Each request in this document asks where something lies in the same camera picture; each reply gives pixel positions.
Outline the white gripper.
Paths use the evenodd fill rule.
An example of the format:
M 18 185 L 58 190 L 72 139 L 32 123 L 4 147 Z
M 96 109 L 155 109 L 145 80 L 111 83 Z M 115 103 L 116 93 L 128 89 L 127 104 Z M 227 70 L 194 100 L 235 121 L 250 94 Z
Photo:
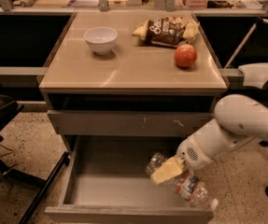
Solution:
M 215 139 L 208 134 L 194 133 L 180 143 L 176 154 L 150 175 L 156 185 L 181 175 L 186 166 L 192 170 L 206 167 L 216 156 Z

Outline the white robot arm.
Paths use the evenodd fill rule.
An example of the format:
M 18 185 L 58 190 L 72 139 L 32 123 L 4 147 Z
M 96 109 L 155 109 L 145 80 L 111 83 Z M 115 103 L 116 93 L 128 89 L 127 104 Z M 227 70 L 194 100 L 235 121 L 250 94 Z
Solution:
M 268 107 L 245 95 L 228 95 L 217 102 L 214 118 L 180 143 L 174 157 L 155 154 L 146 172 L 160 185 L 185 170 L 204 168 L 219 153 L 236 150 L 249 138 L 268 142 Z

